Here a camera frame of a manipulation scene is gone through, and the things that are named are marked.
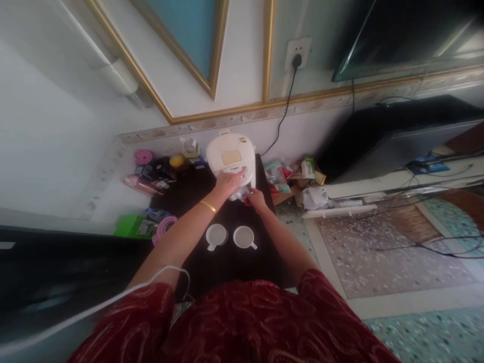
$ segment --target wall socket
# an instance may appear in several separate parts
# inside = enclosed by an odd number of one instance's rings
[[[298,68],[304,68],[306,61],[308,60],[309,51],[311,49],[311,38],[301,38],[290,40],[287,44],[286,52],[286,63],[284,65],[284,70],[289,72],[292,70],[292,60],[296,54],[300,54],[302,58],[302,63]]]

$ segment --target black tablecloth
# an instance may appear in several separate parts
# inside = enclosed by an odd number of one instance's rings
[[[152,208],[162,208],[180,218],[206,196],[215,186],[215,177],[206,166],[205,169],[190,168],[170,184],[164,197],[153,197]],[[261,157],[256,155],[256,185],[264,193],[269,208],[274,212],[274,205],[269,192]],[[272,281],[282,288],[292,287],[292,278],[279,257],[277,250],[267,233],[262,220],[252,207],[246,207],[242,201],[227,201],[212,221],[222,224],[229,232],[229,239],[214,251],[207,250],[205,233],[192,253],[185,261],[185,268],[191,278],[190,294],[199,298],[212,288],[233,280],[264,279]],[[233,242],[233,232],[241,225],[248,226],[254,232],[257,249],[240,249]],[[176,289],[177,301],[181,300],[186,290],[186,278],[183,274]]]

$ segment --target coffee mug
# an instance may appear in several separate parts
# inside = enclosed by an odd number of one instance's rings
[[[224,245],[228,240],[228,231],[221,224],[212,224],[205,233],[208,242],[208,250],[213,251],[215,247]]]
[[[257,246],[254,244],[254,232],[247,226],[240,226],[234,231],[233,241],[237,247],[257,249]]]

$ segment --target bangle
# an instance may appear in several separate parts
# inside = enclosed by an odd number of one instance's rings
[[[200,203],[203,204],[204,206],[210,208],[212,210],[213,214],[217,214],[217,210],[214,207],[212,207],[212,205],[210,203],[205,202],[204,200],[201,200]]]

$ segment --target gold picture frame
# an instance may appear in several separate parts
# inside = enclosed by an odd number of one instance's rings
[[[212,39],[212,51],[210,57],[210,72],[208,79],[202,74],[193,63],[188,54],[178,44],[163,22],[152,11],[151,7],[144,0],[130,0],[138,12],[143,16],[151,28],[158,34],[163,42],[170,48],[178,60],[187,68],[190,74],[197,80],[202,88],[215,99],[217,91],[218,72],[222,55],[223,37],[225,24],[227,23],[227,12],[229,0],[216,0],[215,2],[215,27]]]
[[[97,19],[103,30],[109,36],[110,40],[113,44],[119,49],[123,60],[125,61],[127,67],[130,69],[132,74],[138,80],[140,85],[145,88],[145,90],[150,94],[151,98],[153,99],[156,106],[159,108],[162,115],[168,121],[170,125],[177,125],[177,124],[184,124],[189,122],[200,121],[204,119],[216,118],[216,117],[223,117],[231,114],[237,114],[242,112],[248,111],[255,111],[264,108],[270,108],[274,106],[283,106],[286,104],[285,98],[280,99],[269,99],[269,87],[270,87],[270,80],[271,80],[271,63],[272,63],[272,43],[274,37],[274,22],[275,22],[275,7],[277,0],[265,0],[264,2],[264,53],[263,53],[263,82],[262,82],[262,99],[261,102],[256,102],[252,104],[237,106],[233,108],[226,108],[217,111],[209,111],[203,113],[196,113],[192,115],[186,116],[179,116],[173,117],[168,108],[165,106],[163,101],[161,100],[160,96],[151,85],[150,81],[144,74],[141,67],[136,62],[135,58],[125,45],[124,41],[116,31],[115,27],[111,24],[109,18],[107,17],[106,13],[102,9],[101,5],[99,4],[100,0],[84,0],[89,10],[92,12],[94,17]],[[474,69],[479,69],[481,66],[471,66],[465,67],[462,69],[450,70],[450,71],[441,71],[435,73],[428,73],[427,75],[418,75],[418,76],[409,76],[404,78],[399,78],[396,80],[387,80],[387,81],[380,81],[380,82],[373,82],[367,83],[362,85],[355,86],[355,92],[363,92],[369,91],[374,89],[380,89],[385,87],[395,87],[399,85],[405,85],[408,83],[412,83],[415,81],[423,81],[426,79],[438,79],[438,78],[445,78],[449,77],[450,75],[457,75],[461,73],[465,73],[468,71],[472,71]],[[326,91],[319,91],[304,95],[296,95],[291,97],[290,103],[299,103],[299,102],[306,102],[312,100],[320,100],[324,98],[339,96],[339,95],[346,95],[352,92],[351,87],[342,87],[334,90],[326,90]]]

